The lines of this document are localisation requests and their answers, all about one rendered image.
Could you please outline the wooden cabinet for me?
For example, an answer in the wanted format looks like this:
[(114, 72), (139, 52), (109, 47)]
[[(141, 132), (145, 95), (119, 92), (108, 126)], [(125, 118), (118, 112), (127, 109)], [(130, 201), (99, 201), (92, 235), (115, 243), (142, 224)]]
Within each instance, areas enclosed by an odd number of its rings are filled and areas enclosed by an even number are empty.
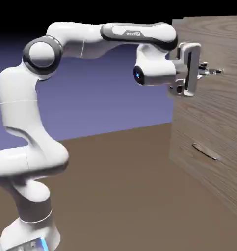
[(223, 73), (199, 80), (193, 97), (174, 99), (170, 158), (237, 215), (237, 16), (185, 17), (173, 26)]

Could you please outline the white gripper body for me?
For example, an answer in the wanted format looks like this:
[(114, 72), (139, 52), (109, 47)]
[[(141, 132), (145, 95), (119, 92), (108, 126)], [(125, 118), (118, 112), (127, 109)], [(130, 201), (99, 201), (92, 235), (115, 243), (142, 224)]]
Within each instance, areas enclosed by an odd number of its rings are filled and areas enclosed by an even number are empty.
[(187, 97), (195, 95), (199, 73), (201, 45), (199, 43), (182, 42), (177, 49), (180, 66), (177, 67), (178, 76), (183, 80), (183, 94)]

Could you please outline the wooden drawer front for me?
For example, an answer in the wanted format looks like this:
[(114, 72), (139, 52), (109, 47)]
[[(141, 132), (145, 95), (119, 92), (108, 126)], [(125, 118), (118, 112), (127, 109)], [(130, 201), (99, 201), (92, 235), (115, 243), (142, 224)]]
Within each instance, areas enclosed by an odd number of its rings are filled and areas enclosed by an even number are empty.
[[(199, 143), (215, 151), (213, 160), (197, 151)], [(237, 215), (237, 127), (223, 122), (172, 122), (170, 158), (199, 180)]]
[(223, 74), (198, 81), (191, 98), (175, 98), (173, 120), (237, 127), (237, 16), (185, 17), (173, 20), (180, 41), (198, 42), (201, 60)]

